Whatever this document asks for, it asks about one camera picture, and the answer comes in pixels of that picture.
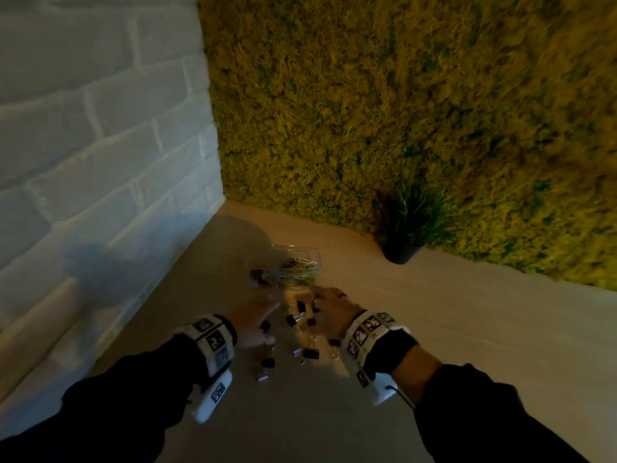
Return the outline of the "person's right hand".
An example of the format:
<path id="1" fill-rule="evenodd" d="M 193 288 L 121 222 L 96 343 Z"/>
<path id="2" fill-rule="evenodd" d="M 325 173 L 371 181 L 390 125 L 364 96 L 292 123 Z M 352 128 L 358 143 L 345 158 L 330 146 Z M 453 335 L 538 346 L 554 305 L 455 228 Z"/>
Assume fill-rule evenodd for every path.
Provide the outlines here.
<path id="1" fill-rule="evenodd" d="M 315 324 L 311 327 L 316 334 L 332 340 L 343 340 L 353 321 L 366 310 L 354 303 L 340 289 L 339 298 L 327 313 L 315 313 Z"/>

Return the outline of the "person's left hand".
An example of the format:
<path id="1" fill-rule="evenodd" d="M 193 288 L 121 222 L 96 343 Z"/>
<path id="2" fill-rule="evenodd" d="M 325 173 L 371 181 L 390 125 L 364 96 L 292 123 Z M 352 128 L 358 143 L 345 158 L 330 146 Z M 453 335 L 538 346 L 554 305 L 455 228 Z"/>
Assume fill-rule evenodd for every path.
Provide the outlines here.
<path id="1" fill-rule="evenodd" d="M 259 346 L 271 346 L 275 343 L 275 337 L 262 328 L 264 321 L 270 313 L 259 313 L 253 296 L 245 305 L 227 311 L 222 314 L 231 324 L 236 333 L 235 348 L 248 350 Z"/>

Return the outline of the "person's right forearm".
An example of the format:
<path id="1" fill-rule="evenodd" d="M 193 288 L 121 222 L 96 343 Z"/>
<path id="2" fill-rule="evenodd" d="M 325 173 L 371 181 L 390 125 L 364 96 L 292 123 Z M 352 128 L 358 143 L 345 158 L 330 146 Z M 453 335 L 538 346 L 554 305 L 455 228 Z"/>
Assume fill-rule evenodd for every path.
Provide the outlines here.
<path id="1" fill-rule="evenodd" d="M 365 370 L 389 374 L 410 400 L 435 463 L 589 463 L 526 411 L 513 385 L 443 364 L 403 330 L 377 340 Z"/>

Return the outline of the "person's left forearm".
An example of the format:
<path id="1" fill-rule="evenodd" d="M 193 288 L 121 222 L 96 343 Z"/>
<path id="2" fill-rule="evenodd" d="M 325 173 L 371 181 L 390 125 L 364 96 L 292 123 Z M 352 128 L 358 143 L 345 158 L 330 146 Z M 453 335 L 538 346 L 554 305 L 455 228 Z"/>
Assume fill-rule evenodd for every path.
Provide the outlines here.
<path id="1" fill-rule="evenodd" d="M 194 385 L 211 382 L 197 344 L 176 334 L 73 384 L 58 413 L 0 441 L 0 463 L 154 463 Z"/>

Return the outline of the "pile of colourful paper clips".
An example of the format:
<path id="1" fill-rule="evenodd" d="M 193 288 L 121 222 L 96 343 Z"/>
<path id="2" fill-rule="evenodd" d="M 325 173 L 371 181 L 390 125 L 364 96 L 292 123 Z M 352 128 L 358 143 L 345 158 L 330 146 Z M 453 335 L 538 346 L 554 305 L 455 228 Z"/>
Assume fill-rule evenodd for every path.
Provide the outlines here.
<path id="1" fill-rule="evenodd" d="M 291 257 L 281 262 L 276 275 L 281 288 L 302 289 L 315 284 L 320 263 L 303 257 Z"/>

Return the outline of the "clear plastic box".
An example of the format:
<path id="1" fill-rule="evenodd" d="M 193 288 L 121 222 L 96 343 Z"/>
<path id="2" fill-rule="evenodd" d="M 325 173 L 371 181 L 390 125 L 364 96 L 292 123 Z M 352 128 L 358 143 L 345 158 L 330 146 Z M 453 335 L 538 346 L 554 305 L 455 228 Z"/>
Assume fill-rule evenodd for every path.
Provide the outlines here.
<path id="1" fill-rule="evenodd" d="M 250 282 L 270 289 L 308 289 L 321 268 L 318 248 L 271 245 L 247 252 L 245 267 Z"/>

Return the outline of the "white marker wrist band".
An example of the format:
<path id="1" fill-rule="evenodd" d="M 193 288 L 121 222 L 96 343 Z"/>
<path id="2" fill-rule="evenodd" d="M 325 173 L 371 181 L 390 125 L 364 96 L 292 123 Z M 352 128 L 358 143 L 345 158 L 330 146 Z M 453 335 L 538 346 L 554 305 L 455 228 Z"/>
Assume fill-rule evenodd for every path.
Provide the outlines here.
<path id="1" fill-rule="evenodd" d="M 342 348 L 370 380 L 391 374 L 418 341 L 388 312 L 362 311 L 348 327 Z"/>
<path id="2" fill-rule="evenodd" d="M 207 376 L 214 382 L 229 368 L 235 357 L 237 335 L 222 315 L 207 313 L 174 331 L 190 338 L 205 359 Z"/>

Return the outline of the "scatter of black binder clips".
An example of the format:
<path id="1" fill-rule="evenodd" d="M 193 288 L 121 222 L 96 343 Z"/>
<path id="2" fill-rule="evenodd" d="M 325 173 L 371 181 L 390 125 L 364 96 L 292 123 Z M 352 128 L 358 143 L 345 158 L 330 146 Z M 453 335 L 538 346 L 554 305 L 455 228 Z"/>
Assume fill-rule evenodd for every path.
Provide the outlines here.
<path id="1" fill-rule="evenodd" d="M 290 328 L 294 338 L 297 340 L 292 355 L 294 358 L 300 360 L 301 364 L 305 364 L 307 361 L 317 361 L 320 358 L 325 358 L 325 353 L 322 355 L 317 347 L 317 337 L 310 333 L 310 327 L 316 324 L 316 315 L 318 313 L 317 308 L 309 307 L 307 303 L 297 299 L 295 291 L 302 291 L 302 286 L 287 285 L 286 282 L 278 272 L 269 271 L 260 268 L 251 268 L 249 271 L 251 281 L 258 287 L 277 287 L 284 291 L 284 295 L 287 304 L 284 303 L 285 308 L 284 321 Z M 330 352 L 332 352 L 333 360 L 338 359 L 337 345 L 340 346 L 338 340 L 328 340 Z M 264 346 L 264 352 L 259 365 L 259 373 L 257 374 L 258 381 L 264 381 L 272 374 L 272 371 L 276 367 L 276 358 L 274 357 L 274 344 Z"/>

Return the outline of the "black plant pot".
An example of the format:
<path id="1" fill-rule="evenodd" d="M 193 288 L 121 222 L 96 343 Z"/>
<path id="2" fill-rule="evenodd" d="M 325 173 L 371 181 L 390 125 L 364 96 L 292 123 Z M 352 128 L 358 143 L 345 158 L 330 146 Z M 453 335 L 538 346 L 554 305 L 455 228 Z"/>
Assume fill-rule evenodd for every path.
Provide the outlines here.
<path id="1" fill-rule="evenodd" d="M 382 247 L 382 253 L 391 263 L 405 265 L 421 248 L 422 245 L 413 246 L 408 242 L 387 239 Z"/>

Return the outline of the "green grass plant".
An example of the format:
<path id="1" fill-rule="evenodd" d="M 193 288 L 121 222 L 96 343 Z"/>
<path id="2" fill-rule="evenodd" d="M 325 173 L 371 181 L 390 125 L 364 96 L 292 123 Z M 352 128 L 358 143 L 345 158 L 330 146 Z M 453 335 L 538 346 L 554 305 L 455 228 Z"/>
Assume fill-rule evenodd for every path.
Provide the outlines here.
<path id="1" fill-rule="evenodd" d="M 423 247 L 454 240 L 451 200 L 444 191 L 399 183 L 374 200 L 377 233 L 384 249 Z"/>

